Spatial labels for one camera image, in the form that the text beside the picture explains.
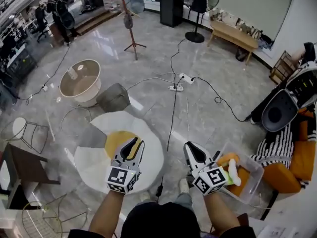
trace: transparent container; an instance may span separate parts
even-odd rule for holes
[[[248,204],[252,199],[254,192],[258,188],[258,185],[264,173],[264,169],[259,163],[251,159],[250,156],[243,152],[243,150],[239,149],[239,147],[232,144],[231,142],[226,142],[221,151],[221,154],[219,155],[219,158],[229,152],[234,152],[239,156],[240,161],[237,163],[237,166],[242,166],[247,171],[249,171],[250,176],[239,197],[227,190],[226,186],[222,187],[221,190],[226,194],[238,199],[239,201]]]

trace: shoe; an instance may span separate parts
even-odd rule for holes
[[[250,118],[250,123],[253,124],[253,125],[257,124],[255,121],[252,120],[252,118]]]
[[[139,198],[141,200],[141,202],[147,200],[147,199],[151,199],[150,194],[147,191],[143,191],[140,193]]]
[[[183,178],[179,181],[179,192],[189,193],[189,186],[188,186],[186,178]]]

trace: tripod stand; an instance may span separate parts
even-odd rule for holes
[[[126,13],[126,14],[129,14],[130,12],[129,12],[129,10],[128,10],[128,8],[127,8],[127,6],[126,6],[124,0],[122,0],[122,4],[123,4],[123,8],[124,8],[125,13]],[[130,31],[130,35],[131,35],[132,44],[131,44],[130,46],[128,46],[124,51],[127,51],[127,49],[132,46],[133,49],[134,49],[135,60],[137,60],[138,57],[137,57],[136,46],[138,45],[138,46],[141,46],[141,47],[144,47],[144,48],[146,48],[146,46],[141,45],[141,44],[138,44],[138,43],[136,43],[136,42],[134,41],[134,36],[133,36],[133,32],[132,32],[132,27],[129,28],[129,31]]]

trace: marble floor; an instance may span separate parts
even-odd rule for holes
[[[193,26],[188,23],[170,28],[159,23],[159,14],[143,12],[140,18],[134,18],[133,33],[136,42],[146,45],[137,47],[138,60],[134,60],[133,49],[123,51],[130,45],[129,32],[123,25],[123,17],[116,17],[105,22],[91,32],[72,42],[56,75],[49,81],[49,90],[41,91],[30,99],[29,105],[25,101],[18,101],[15,106],[8,108],[1,115],[0,126],[18,116],[29,121],[47,125],[50,118],[55,141],[49,135],[48,142],[42,153],[50,161],[45,166],[49,178],[59,179],[60,185],[41,185],[35,195],[42,202],[49,202],[66,193],[69,198],[61,204],[61,211],[69,216],[78,208],[88,209],[88,220],[84,228],[88,228],[91,218],[96,212],[104,194],[86,186],[74,165],[73,154],[78,144],[78,137],[65,134],[79,134],[84,130],[87,116],[84,111],[74,110],[65,119],[63,128],[59,124],[65,113],[71,109],[73,103],[61,99],[58,85],[65,71],[74,63],[84,59],[97,60],[101,65],[102,90],[114,83],[120,83],[128,88],[142,79],[160,77],[173,80],[173,74],[158,75],[171,72],[170,57],[177,52],[177,44],[184,39],[187,31]],[[199,29],[206,39],[210,32]],[[199,76],[212,84],[214,89],[231,106],[237,117],[244,119],[250,111],[274,87],[268,77],[268,69],[255,58],[251,58],[248,66],[235,58],[236,47],[222,39],[215,38],[207,48],[204,43],[191,43],[184,40],[179,45],[180,53],[173,60],[172,65],[177,73],[185,73],[190,77]],[[41,84],[52,75],[67,52],[67,47],[52,49],[38,63],[20,87],[19,96],[28,98],[37,92]],[[137,108],[133,108],[147,123],[152,125],[160,135],[162,145],[166,148],[173,112],[175,93],[168,90],[168,82],[153,79],[142,82],[128,93]],[[214,102],[216,94],[203,81],[195,80],[190,85],[183,83],[184,91],[177,94],[173,131],[170,138],[169,150],[166,152],[166,167],[164,170],[163,193],[159,199],[161,204],[173,201],[178,195],[178,181],[187,174],[187,166],[183,154],[183,143],[189,139],[205,146],[211,153],[221,150],[226,141],[234,142],[247,154],[256,151],[265,131],[249,122],[238,122],[225,103]],[[92,118],[102,114],[100,107],[90,108]],[[155,195],[157,181],[150,189]],[[250,204],[260,207],[267,206],[270,188],[260,183]],[[207,216],[202,195],[195,189],[191,190],[193,206],[199,224],[203,231],[210,230],[211,223]],[[244,205],[229,196],[223,195],[224,200],[237,214],[247,212],[250,216],[259,218],[263,209]],[[139,202],[138,195],[129,195],[124,199],[122,218],[126,216],[134,205]],[[78,228],[74,223],[69,228]]]

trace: extension cord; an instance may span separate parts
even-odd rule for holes
[[[179,77],[182,78],[182,79],[184,79],[188,84],[194,83],[194,81],[192,80],[192,78],[189,77],[189,76],[187,76],[187,75],[184,74],[184,73],[179,74]]]
[[[171,91],[176,91],[176,92],[182,92],[182,91],[184,91],[184,88],[183,88],[180,84],[178,84],[177,88],[174,88],[173,85],[170,85],[168,88],[169,88],[169,90],[171,90]]]

